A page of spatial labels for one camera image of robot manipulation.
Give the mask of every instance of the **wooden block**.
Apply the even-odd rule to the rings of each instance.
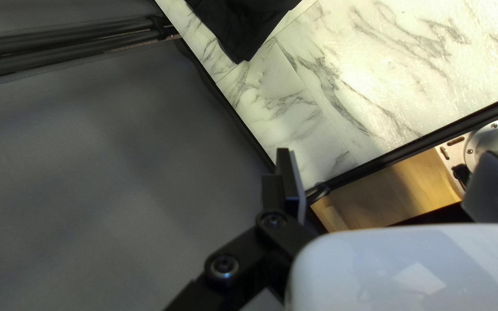
[[[460,200],[453,179],[430,149],[332,191],[313,209],[328,230],[338,231],[343,230],[336,224],[339,219],[349,229],[385,227]]]

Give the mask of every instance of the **black frame edge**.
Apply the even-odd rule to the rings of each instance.
[[[460,118],[451,124],[447,124],[348,172],[331,178],[323,182],[323,184],[327,185],[331,190],[337,189],[495,120],[498,120],[498,102]]]

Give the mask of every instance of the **white marble tile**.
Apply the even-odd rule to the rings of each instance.
[[[498,100],[497,0],[319,0],[276,38],[358,164]]]
[[[273,160],[295,151],[305,188],[356,166],[275,39],[217,85]]]
[[[236,66],[218,45],[214,34],[202,24],[184,0],[156,0],[156,2],[214,81],[222,79]],[[316,0],[302,0],[293,10],[288,11],[267,40],[294,21],[315,2]]]

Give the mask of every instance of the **black cloth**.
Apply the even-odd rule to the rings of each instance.
[[[287,11],[301,0],[186,0],[239,64],[251,60]]]

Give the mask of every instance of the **screw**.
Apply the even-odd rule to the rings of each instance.
[[[212,260],[210,270],[218,278],[230,278],[239,270],[239,263],[233,256],[218,255]]]
[[[262,223],[270,228],[279,228],[286,223],[286,220],[277,213],[270,213],[262,217]]]

